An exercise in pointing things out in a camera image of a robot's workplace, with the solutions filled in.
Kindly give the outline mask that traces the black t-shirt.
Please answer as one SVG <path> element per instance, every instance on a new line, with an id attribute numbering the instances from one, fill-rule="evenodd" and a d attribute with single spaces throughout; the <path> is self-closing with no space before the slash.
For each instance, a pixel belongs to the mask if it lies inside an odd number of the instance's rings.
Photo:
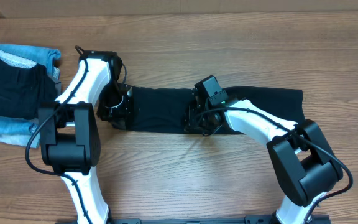
<path id="1" fill-rule="evenodd" d="M 126 118 L 113 117 L 113 128 L 128 131 L 185 134 L 185 112 L 195 100 L 190 89 L 151 89 L 133 87 L 134 99 Z M 235 86 L 225 89 L 228 95 L 250 100 L 256 107 L 281 119 L 305 120 L 303 91 Z"/>

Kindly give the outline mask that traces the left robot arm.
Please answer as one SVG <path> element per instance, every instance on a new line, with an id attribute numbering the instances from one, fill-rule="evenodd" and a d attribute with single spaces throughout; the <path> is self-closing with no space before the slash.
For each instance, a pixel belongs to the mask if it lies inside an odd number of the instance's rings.
<path id="1" fill-rule="evenodd" d="M 78 71 L 71 83 L 39 108 L 42 160 L 66 184 L 76 223 L 112 223 L 96 172 L 101 155 L 96 118 L 125 127 L 132 114 L 132 90 L 118 81 L 125 65 L 116 52 L 76 50 Z"/>

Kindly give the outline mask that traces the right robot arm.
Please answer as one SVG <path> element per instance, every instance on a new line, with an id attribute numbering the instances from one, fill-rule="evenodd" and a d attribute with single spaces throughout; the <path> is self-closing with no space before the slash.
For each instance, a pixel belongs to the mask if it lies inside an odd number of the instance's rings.
<path id="1" fill-rule="evenodd" d="M 296 122 L 280 118 L 220 88 L 198 87 L 193 94 L 187 130 L 213 134 L 227 126 L 267 148 L 285 194 L 269 223 L 321 223 L 313 211 L 334 195 L 332 189 L 343 178 L 344 165 L 319 126 L 310 119 Z"/>

